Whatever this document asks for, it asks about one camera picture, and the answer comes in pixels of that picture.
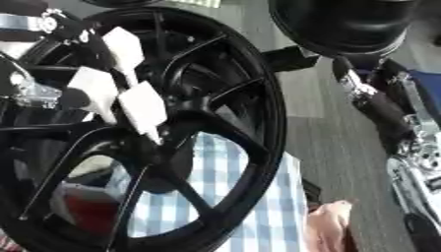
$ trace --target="white and blue checkered fabric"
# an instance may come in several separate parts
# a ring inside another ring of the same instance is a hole
[[[215,135],[200,134],[189,182],[212,206],[236,184],[248,162],[247,154],[234,143]],[[109,189],[121,197],[129,175],[114,172]],[[219,248],[222,252],[306,251],[303,239],[307,207],[298,160],[283,156],[278,174],[265,196]],[[198,217],[192,205],[178,192],[144,193],[129,222],[128,234],[143,237],[171,231]]]

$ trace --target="floor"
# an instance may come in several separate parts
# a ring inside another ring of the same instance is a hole
[[[74,0],[49,2],[82,17],[101,10]],[[291,45],[271,22],[266,2],[222,0],[219,9],[162,5],[220,20],[239,30],[261,50]],[[440,4],[436,0],[432,2],[427,0],[421,8],[408,40],[393,57],[410,68],[441,72],[438,60],[441,48],[430,45],[433,31],[428,25],[436,23],[432,19],[433,7]],[[348,104],[331,75],[330,60],[322,59],[313,69],[283,73],[279,77],[289,123],[286,149],[302,160],[304,177],[322,187],[324,201],[354,202],[351,230],[359,251],[414,251],[400,210],[392,201],[384,167],[386,157],[376,132]]]

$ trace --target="white plastic block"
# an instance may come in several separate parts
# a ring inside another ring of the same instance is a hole
[[[103,40],[116,60],[115,69],[124,75],[134,72],[144,61],[141,41],[134,34],[118,27],[107,33]]]
[[[107,123],[116,123],[111,106],[118,97],[118,89],[109,73],[80,67],[69,83],[69,88],[81,90],[88,96],[91,103],[82,107],[83,110],[99,114]]]
[[[160,95],[148,83],[143,82],[118,97],[127,118],[140,135],[160,143],[157,126],[167,119],[165,105]]]

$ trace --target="black alloy wheel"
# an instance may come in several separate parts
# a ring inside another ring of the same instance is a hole
[[[159,126],[163,143],[156,146],[138,136],[124,123],[117,105],[114,111],[121,123],[109,126],[98,117],[83,122],[84,111],[22,108],[3,101],[0,225],[32,252],[215,250],[261,199],[278,170],[286,122],[274,73],[238,32],[189,12],[144,7],[88,20],[99,33],[122,27],[141,39],[146,61],[137,68],[138,77],[149,80],[166,101],[168,120]],[[63,89],[88,55],[44,40],[22,61],[42,83]],[[234,120],[221,115],[225,109]],[[240,180],[215,207],[169,162],[182,148],[192,147],[198,132],[236,143],[249,158]],[[118,160],[132,178],[106,236],[79,229],[49,204],[75,166],[96,155]],[[128,237],[128,219],[141,193],[148,191],[149,178],[171,185],[195,207],[199,218],[160,235]]]

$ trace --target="metal arm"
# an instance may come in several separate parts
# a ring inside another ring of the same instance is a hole
[[[102,71],[109,71],[115,65],[101,36],[82,20],[61,10],[49,9],[41,0],[2,0],[0,40],[23,41],[42,36],[76,50],[86,50],[91,57],[84,65]]]

